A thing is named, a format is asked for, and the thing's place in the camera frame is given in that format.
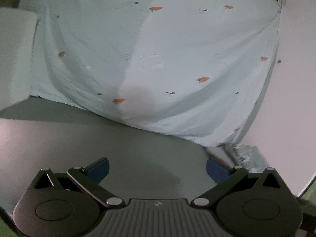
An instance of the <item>mattress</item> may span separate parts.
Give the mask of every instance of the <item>mattress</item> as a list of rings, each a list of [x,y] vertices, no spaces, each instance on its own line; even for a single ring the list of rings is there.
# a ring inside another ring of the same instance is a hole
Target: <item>mattress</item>
[[[277,0],[21,0],[32,95],[204,146],[246,122],[277,50]]]

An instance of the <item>carrot print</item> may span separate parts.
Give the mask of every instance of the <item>carrot print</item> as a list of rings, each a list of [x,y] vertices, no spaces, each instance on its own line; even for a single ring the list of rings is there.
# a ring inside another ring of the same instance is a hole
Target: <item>carrot print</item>
[[[198,80],[199,83],[204,83],[204,82],[206,82],[209,79],[210,79],[209,77],[200,77],[197,80]]]
[[[157,6],[155,6],[155,7],[151,7],[151,8],[149,8],[151,11],[159,11],[159,10],[161,10],[162,9],[162,7],[157,7]]]
[[[123,98],[119,98],[119,99],[114,99],[113,102],[116,103],[116,104],[120,104],[122,103],[123,101],[125,101],[125,99]]]
[[[222,160],[222,159],[220,159],[220,158],[217,158],[217,159],[219,160],[219,162],[221,162],[221,163],[223,163],[224,165],[227,165],[227,166],[228,166],[228,164],[226,163],[225,160]]]
[[[65,55],[65,53],[66,53],[65,51],[59,52],[58,57],[63,57]]]

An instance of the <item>small logo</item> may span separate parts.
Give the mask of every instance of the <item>small logo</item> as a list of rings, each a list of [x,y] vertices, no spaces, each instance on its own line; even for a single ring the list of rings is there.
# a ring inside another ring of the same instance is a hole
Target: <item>small logo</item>
[[[156,207],[160,207],[160,206],[162,206],[162,202],[158,201],[158,202],[154,203],[154,205],[155,205]]]

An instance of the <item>white wall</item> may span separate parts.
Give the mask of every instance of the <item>white wall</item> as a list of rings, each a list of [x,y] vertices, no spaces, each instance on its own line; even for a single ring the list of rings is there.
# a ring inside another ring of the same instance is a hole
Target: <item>white wall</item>
[[[243,139],[298,194],[316,170],[316,0],[285,0],[280,44],[260,111]]]

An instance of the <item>blue gripper pad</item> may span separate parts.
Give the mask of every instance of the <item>blue gripper pad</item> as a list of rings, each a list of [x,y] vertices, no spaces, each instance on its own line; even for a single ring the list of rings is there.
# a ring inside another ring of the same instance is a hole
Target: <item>blue gripper pad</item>
[[[206,172],[217,184],[224,182],[231,175],[231,168],[211,157],[206,163]]]
[[[110,171],[110,162],[107,158],[101,158],[84,169],[86,177],[95,183],[100,183]]]

